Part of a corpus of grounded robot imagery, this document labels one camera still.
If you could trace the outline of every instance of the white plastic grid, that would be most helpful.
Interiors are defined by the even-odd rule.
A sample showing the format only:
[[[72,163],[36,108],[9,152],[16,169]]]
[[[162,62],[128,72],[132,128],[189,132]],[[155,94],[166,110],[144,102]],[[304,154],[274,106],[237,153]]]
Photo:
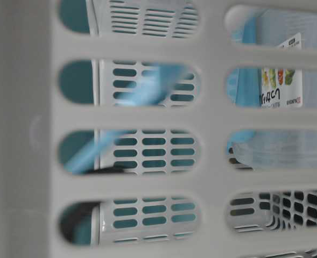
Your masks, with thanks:
[[[226,100],[221,78],[225,79],[228,70],[238,64],[317,69],[317,51],[282,53],[277,49],[262,49],[252,46],[233,47],[229,43],[222,23],[228,8],[238,3],[235,0],[195,0],[202,17],[201,24],[195,37],[190,38],[185,45],[166,39],[165,41],[162,39],[159,42],[150,42],[146,39],[137,41],[124,36],[122,39],[126,40],[126,47],[119,42],[118,36],[90,39],[67,31],[57,17],[59,2],[56,0],[0,2],[0,24],[11,25],[0,26],[0,60],[8,61],[0,62],[0,69],[7,71],[7,75],[3,74],[0,78],[0,96],[4,97],[2,86],[12,84],[13,87],[9,89],[9,94],[5,97],[18,97],[17,101],[2,103],[0,116],[9,117],[8,114],[4,115],[9,112],[11,117],[23,119],[23,123],[16,123],[14,120],[11,120],[11,123],[5,122],[11,127],[0,126],[0,132],[4,132],[4,134],[0,134],[0,138],[10,135],[6,133],[9,132],[7,128],[11,128],[12,132],[26,132],[33,115],[41,113],[45,118],[44,121],[47,122],[44,124],[48,128],[47,133],[42,134],[43,142],[47,143],[47,146],[43,146],[50,149],[47,154],[48,158],[43,159],[40,155],[40,159],[34,159],[39,157],[37,153],[25,152],[26,159],[24,160],[17,156],[18,147],[15,146],[27,147],[30,150],[31,145],[27,141],[27,135],[16,134],[6,143],[8,160],[13,162],[10,162],[11,165],[2,162],[3,167],[0,167],[0,172],[5,169],[11,170],[12,173],[5,183],[9,186],[7,187],[8,194],[0,195],[0,204],[11,203],[12,206],[20,206],[22,209],[24,209],[23,207],[34,207],[39,212],[31,213],[30,216],[14,212],[11,218],[6,215],[7,212],[0,212],[0,237],[4,240],[0,243],[2,243],[3,250],[7,248],[6,250],[13,256],[20,257],[32,257],[33,246],[37,247],[36,255],[42,257],[99,257],[100,252],[110,257],[129,253],[133,256],[143,257],[169,257],[172,255],[174,257],[196,257],[202,253],[219,257],[238,257],[241,254],[249,255],[253,252],[275,253],[279,250],[303,250],[317,246],[317,228],[299,232],[279,232],[278,234],[263,232],[246,236],[243,239],[225,227],[223,216],[225,203],[234,192],[264,191],[265,189],[274,191],[315,189],[317,188],[317,171],[270,170],[266,173],[250,172],[242,175],[228,166],[223,150],[217,149],[224,145],[229,131],[238,128],[316,128],[317,111],[289,110],[277,114],[269,110],[240,110],[232,107]],[[248,0],[241,3],[317,12],[317,1]],[[15,15],[15,13],[22,13],[23,10],[26,10],[25,15]],[[39,34],[37,33],[38,27],[42,28]],[[19,38],[15,37],[16,33],[21,34],[20,38],[24,47],[19,47],[20,44],[16,45],[19,41]],[[193,67],[200,71],[204,85],[203,92],[194,105],[184,111],[164,111],[149,107],[130,110],[81,107],[67,102],[59,93],[56,80],[58,71],[72,59],[136,60],[138,57],[141,60],[193,63]],[[217,87],[214,86],[214,78],[218,78]],[[33,87],[33,85],[42,87],[38,91],[38,87]],[[35,107],[33,108],[32,101],[28,100],[28,95],[23,98],[23,91],[16,93],[14,89],[23,89],[28,94],[30,92],[31,99],[37,100]],[[45,107],[49,102],[51,102],[51,109],[47,110]],[[23,108],[15,108],[17,104],[14,103],[21,103]],[[127,118],[133,112],[136,113],[136,121]],[[210,118],[217,118],[218,122],[211,121]],[[130,179],[105,176],[77,179],[68,176],[56,159],[55,150],[60,140],[76,128],[137,128],[138,126],[148,128],[148,125],[159,128],[162,123],[171,128],[187,128],[202,143],[205,155],[201,157],[200,163],[194,171],[186,173],[180,178],[161,177],[149,180],[143,177]],[[24,175],[32,180],[31,185],[40,186],[42,189],[39,191],[40,194],[32,192],[30,197],[25,195],[26,188],[21,187],[23,180],[16,181],[17,178],[23,178]],[[214,194],[214,189],[217,189],[217,195]],[[186,196],[193,196],[199,201],[203,220],[197,238],[181,242],[178,246],[163,246],[163,244],[157,243],[150,247],[136,245],[128,248],[101,249],[74,248],[63,242],[59,235],[56,227],[59,214],[72,202],[95,199],[99,196],[103,198],[123,195],[142,196],[143,193],[157,194],[159,191],[169,194],[183,192]],[[4,205],[0,207],[0,210],[7,211],[8,208]],[[9,225],[9,228],[5,230],[2,225]],[[40,232],[42,235],[42,241],[39,244],[32,240],[32,236],[35,234],[29,234],[34,233],[31,226],[37,226],[35,229],[39,230],[35,232]],[[16,236],[6,234],[5,232],[8,230],[16,233]],[[217,232],[217,241],[210,241],[215,232]],[[36,245],[31,245],[29,249],[21,248],[28,241],[36,243]],[[4,257],[9,252],[0,251]]]
[[[122,166],[137,175],[191,170],[200,155],[197,139],[177,130],[134,130],[100,158],[100,167]]]
[[[99,211],[93,220],[99,237],[92,244],[102,246],[185,239],[195,232],[200,216],[191,200],[164,196],[102,202]]]

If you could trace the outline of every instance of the product label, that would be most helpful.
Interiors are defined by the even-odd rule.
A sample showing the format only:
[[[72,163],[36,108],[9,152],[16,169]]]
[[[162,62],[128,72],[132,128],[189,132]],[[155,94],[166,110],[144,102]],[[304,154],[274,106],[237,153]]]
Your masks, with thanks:
[[[287,39],[278,47],[301,49],[301,33]],[[302,71],[263,68],[260,103],[263,108],[301,107],[303,103]]]

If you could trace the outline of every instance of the slotted plastic panel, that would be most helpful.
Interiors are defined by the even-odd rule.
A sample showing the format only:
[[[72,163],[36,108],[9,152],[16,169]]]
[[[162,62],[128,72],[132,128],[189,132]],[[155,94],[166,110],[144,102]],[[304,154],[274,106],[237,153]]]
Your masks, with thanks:
[[[200,156],[197,139],[182,130],[132,130],[100,158],[100,167],[120,166],[137,175],[191,170]]]
[[[199,24],[191,1],[88,1],[99,34],[114,32],[158,38],[189,38]]]
[[[181,240],[191,236],[200,222],[199,208],[182,197],[114,199],[95,209],[100,215],[94,217],[93,229],[100,237],[92,245]]]
[[[100,105],[116,105],[122,93],[131,94],[136,88],[136,82],[142,78],[150,78],[157,66],[153,62],[139,61],[100,61],[100,82],[94,82],[94,88],[99,87]],[[166,107],[185,106],[191,104],[199,94],[200,80],[196,72],[190,71],[179,81],[171,94],[160,105]]]

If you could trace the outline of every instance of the clear plastic packaging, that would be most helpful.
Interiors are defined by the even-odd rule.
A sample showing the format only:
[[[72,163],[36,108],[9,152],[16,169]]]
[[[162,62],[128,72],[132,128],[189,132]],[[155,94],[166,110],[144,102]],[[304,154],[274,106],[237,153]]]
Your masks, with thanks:
[[[302,49],[317,48],[317,14],[268,9],[256,18],[256,33],[258,45],[278,46],[301,33]],[[302,71],[302,92],[300,108],[317,108],[317,71]],[[232,147],[236,159],[253,168],[317,168],[317,131],[255,131]]]

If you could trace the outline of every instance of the ventilation hole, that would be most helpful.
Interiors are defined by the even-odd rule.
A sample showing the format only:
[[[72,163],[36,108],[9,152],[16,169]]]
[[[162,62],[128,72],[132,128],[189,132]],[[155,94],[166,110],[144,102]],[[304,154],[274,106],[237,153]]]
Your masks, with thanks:
[[[317,205],[317,196],[308,194],[308,202],[314,205]]]
[[[176,30],[186,30],[186,31],[192,31],[192,28],[188,28],[188,27],[176,27]]]
[[[194,214],[182,214],[174,215],[171,217],[171,221],[174,223],[194,221],[196,216]]]
[[[164,145],[166,140],[164,138],[144,138],[144,145]]]
[[[165,130],[143,130],[144,134],[163,134]]]
[[[167,30],[159,30],[157,28],[144,28],[143,31],[168,32]]]
[[[163,9],[146,9],[149,12],[166,12],[166,13],[175,13],[175,11],[171,10],[163,10]]]
[[[147,33],[147,32],[143,33],[143,35],[154,36],[154,37],[166,37],[166,35],[164,35],[164,34],[153,34],[153,33]]]
[[[145,157],[152,156],[164,156],[166,154],[164,149],[145,149],[143,150],[143,155]]]
[[[129,11],[110,11],[110,13],[121,14],[121,15],[139,15],[138,12],[129,12]]]
[[[143,219],[144,226],[160,225],[167,222],[165,217],[154,217],[154,218],[145,218]]]
[[[192,101],[194,99],[193,95],[184,95],[184,94],[172,94],[170,96],[172,101]]]
[[[112,31],[116,33],[136,34],[135,31],[122,31],[122,30],[112,30]]]
[[[276,214],[280,214],[280,208],[276,205],[273,205],[273,212]]]
[[[169,28],[167,25],[163,24],[144,24],[145,27],[158,27],[158,28]]]
[[[121,138],[115,141],[116,146],[133,146],[137,144],[137,139],[135,138]]]
[[[273,195],[273,202],[276,204],[280,203],[280,197],[278,195]]]
[[[134,207],[131,208],[119,208],[113,211],[114,216],[131,216],[137,214],[137,209]]]
[[[153,23],[171,23],[170,20],[160,20],[160,19],[145,19],[145,22],[153,22]]]
[[[178,83],[175,84],[174,90],[194,90],[194,85],[192,84],[187,84],[187,83]]]
[[[134,69],[120,69],[116,68],[113,70],[113,74],[115,76],[126,76],[126,77],[134,77],[137,75],[137,72]]]
[[[174,237],[176,237],[177,239],[182,239],[182,238],[189,237],[192,234],[193,234],[193,232],[176,233],[176,234],[174,234]]]
[[[64,66],[59,75],[59,86],[68,100],[79,104],[93,104],[91,61],[77,61]]]
[[[195,23],[187,23],[187,22],[185,22],[185,21],[179,22],[178,25],[196,26]]]
[[[135,149],[119,149],[114,151],[115,157],[135,157],[137,154]]]
[[[295,211],[298,211],[298,212],[300,212],[300,213],[303,213],[304,207],[303,207],[303,205],[300,204],[300,203],[294,203],[294,210],[295,210]]]
[[[111,23],[113,24],[128,24],[128,25],[138,25],[137,23],[134,23],[132,21],[123,21],[123,20],[112,20]]]
[[[121,99],[121,100],[130,99],[132,98],[132,96],[133,96],[132,92],[115,92],[113,94],[114,99]]]
[[[195,163],[194,160],[172,160],[170,164],[173,167],[192,166]]]
[[[117,220],[113,223],[114,228],[128,228],[128,227],[136,227],[138,222],[135,219],[127,219],[127,220]]]
[[[150,202],[163,202],[164,200],[166,200],[165,197],[143,198],[143,201],[146,202],[146,203],[150,203]]]
[[[307,213],[310,217],[317,219],[317,209],[314,209],[312,207],[308,207]]]
[[[270,203],[260,203],[260,209],[261,210],[270,210],[271,204]]]
[[[194,203],[176,203],[171,205],[172,211],[187,211],[195,209]]]
[[[259,225],[254,224],[254,225],[237,226],[237,227],[234,227],[234,229],[242,230],[242,229],[245,229],[245,228],[258,228],[258,227],[259,227]]]
[[[162,168],[165,165],[166,162],[164,160],[146,160],[143,162],[144,168]]]
[[[115,88],[135,88],[137,86],[137,83],[135,81],[121,81],[117,80],[113,82],[113,86]]]
[[[128,16],[111,16],[112,19],[126,19],[126,20],[138,20],[136,17],[128,17]]]
[[[259,194],[259,198],[264,199],[264,200],[269,200],[269,199],[271,199],[271,194],[268,192],[261,192]]]
[[[283,210],[283,216],[287,219],[291,218],[291,213],[288,210]]]
[[[173,134],[186,134],[188,132],[183,131],[183,130],[171,130],[171,133],[173,133]]]
[[[194,149],[172,149],[171,154],[174,156],[180,155],[194,155]]]
[[[165,212],[166,210],[167,210],[167,207],[165,205],[155,205],[155,206],[143,207],[143,212],[145,214]]]
[[[124,134],[135,134],[137,133],[137,130],[126,130],[124,131]]]
[[[151,66],[151,67],[156,67],[157,64],[156,63],[152,63],[152,62],[142,62],[143,66]]]
[[[173,196],[171,197],[172,200],[185,200],[186,197],[183,197],[183,196]]]
[[[171,19],[173,18],[173,16],[171,15],[159,15],[159,14],[155,14],[155,13],[147,13],[145,16],[147,17],[158,17],[158,18],[167,18],[167,19]]]
[[[154,70],[144,70],[144,71],[142,71],[142,76],[144,76],[144,77],[151,77],[151,76],[153,76],[155,74],[156,74],[156,71],[154,71]]]
[[[172,138],[171,144],[174,145],[183,145],[183,144],[193,144],[194,139],[193,138]]]
[[[253,208],[248,209],[238,209],[230,211],[231,216],[243,216],[243,215],[250,215],[253,214],[255,210]]]
[[[307,226],[308,227],[314,227],[314,226],[317,226],[317,223],[313,222],[312,220],[307,220]]]
[[[237,159],[235,159],[234,157],[229,159],[230,164],[241,164]]]
[[[116,199],[114,200],[115,204],[130,204],[130,203],[136,203],[138,199]]]
[[[120,168],[136,168],[138,166],[136,161],[116,161],[114,162],[114,167]]]
[[[283,198],[283,205],[287,208],[291,207],[291,202],[289,199]]]
[[[154,240],[165,240],[168,236],[167,235],[157,235],[157,236],[147,236],[144,238],[144,240],[147,240],[147,241],[154,241]]]
[[[294,197],[298,200],[304,200],[304,194],[303,192],[294,192]]]
[[[293,216],[293,221],[299,225],[303,225],[303,217],[295,214]]]
[[[187,74],[186,77],[185,77],[185,80],[192,80],[194,79],[194,74]]]
[[[127,243],[127,242],[135,242],[137,240],[138,240],[137,238],[119,239],[119,240],[114,240],[113,243]]]
[[[139,10],[137,7],[131,6],[120,6],[120,5],[111,5],[110,8],[118,8],[118,9],[129,9],[129,10]]]
[[[231,205],[246,205],[254,203],[253,198],[241,198],[241,199],[234,199],[230,202]]]
[[[192,15],[192,16],[197,16],[197,14],[196,14],[196,13],[194,13],[194,12],[183,12],[182,14],[183,14],[183,15]]]

